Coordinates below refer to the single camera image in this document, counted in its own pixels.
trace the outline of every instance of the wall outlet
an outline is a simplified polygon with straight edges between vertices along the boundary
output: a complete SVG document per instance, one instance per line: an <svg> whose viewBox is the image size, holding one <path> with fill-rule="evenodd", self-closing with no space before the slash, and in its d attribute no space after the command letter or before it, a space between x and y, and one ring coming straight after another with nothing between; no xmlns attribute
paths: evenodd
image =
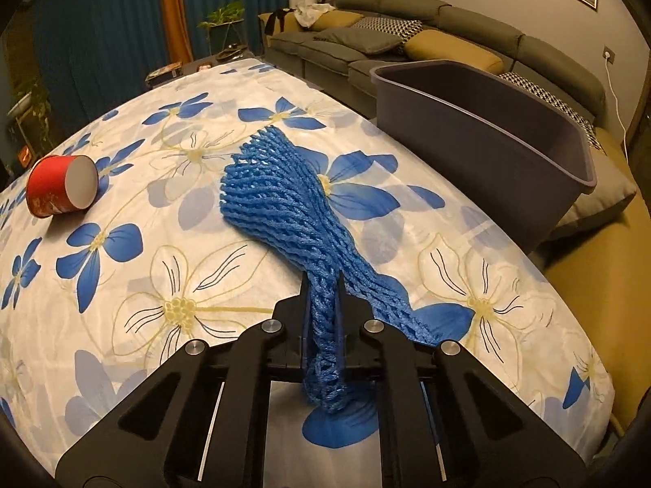
<svg viewBox="0 0 651 488"><path fill-rule="evenodd" d="M608 46L603 47L603 55L602 55L608 62L611 64L614 64L614 51L610 49Z"/></svg>

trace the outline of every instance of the power cord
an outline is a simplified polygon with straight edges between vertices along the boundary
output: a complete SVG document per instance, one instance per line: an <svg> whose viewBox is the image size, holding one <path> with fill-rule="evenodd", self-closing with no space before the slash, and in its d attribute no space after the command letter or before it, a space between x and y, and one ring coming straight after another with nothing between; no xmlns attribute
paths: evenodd
<svg viewBox="0 0 651 488"><path fill-rule="evenodd" d="M617 99L617 96L614 93L613 83L610 78L610 70L608 69L608 60L610 59L611 55L606 51L603 54L603 57L606 59L606 75L608 76L608 86L610 86L611 93L613 94L614 97L614 109L615 112L617 113L617 119L619 120L619 124L622 125L622 130L624 131L624 156L626 157L626 163L628 163L628 150L626 149L626 127L624 126L624 123L622 122L622 118L619 115L619 100Z"/></svg>

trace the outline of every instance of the grey pillow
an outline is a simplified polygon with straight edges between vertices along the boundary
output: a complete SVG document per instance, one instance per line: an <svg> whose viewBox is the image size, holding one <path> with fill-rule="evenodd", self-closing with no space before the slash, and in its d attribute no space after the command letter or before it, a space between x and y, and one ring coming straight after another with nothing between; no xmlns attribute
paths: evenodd
<svg viewBox="0 0 651 488"><path fill-rule="evenodd" d="M397 35L352 27L331 27L318 33L315 40L341 44L365 55L386 53L402 44L402 38Z"/></svg>
<svg viewBox="0 0 651 488"><path fill-rule="evenodd" d="M597 186L590 194L581 194L562 217L548 240L569 237L596 229L614 220L637 193L636 185L620 172L603 152L590 147Z"/></svg>

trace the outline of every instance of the white cloth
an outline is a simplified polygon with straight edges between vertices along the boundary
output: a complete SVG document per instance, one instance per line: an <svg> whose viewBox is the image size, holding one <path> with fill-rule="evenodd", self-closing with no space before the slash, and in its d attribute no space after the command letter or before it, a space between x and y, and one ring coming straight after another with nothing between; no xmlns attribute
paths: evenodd
<svg viewBox="0 0 651 488"><path fill-rule="evenodd" d="M298 4L294 10L294 16L303 27L312 27L321 15L333 9L334 7L330 4Z"/></svg>
<svg viewBox="0 0 651 488"><path fill-rule="evenodd" d="M303 148L360 254L402 284L414 313L451 327L589 458L613 386L522 251L360 115L240 60L136 97L56 149L96 161L104 194L88 211L32 218L26 177L0 193L0 408L48 471L183 343L229 341L297 294L300 273L219 212L231 154L269 124ZM300 385L274 384L266 487L378 488L374 406L353 407L328 418Z"/></svg>

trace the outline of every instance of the plastic bin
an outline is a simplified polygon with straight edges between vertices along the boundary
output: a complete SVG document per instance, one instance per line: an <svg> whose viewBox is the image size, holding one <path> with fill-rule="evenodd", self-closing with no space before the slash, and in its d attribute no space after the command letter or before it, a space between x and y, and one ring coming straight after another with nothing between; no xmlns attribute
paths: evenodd
<svg viewBox="0 0 651 488"><path fill-rule="evenodd" d="M582 129L513 84L448 60L374 68L378 128L529 253L596 186Z"/></svg>

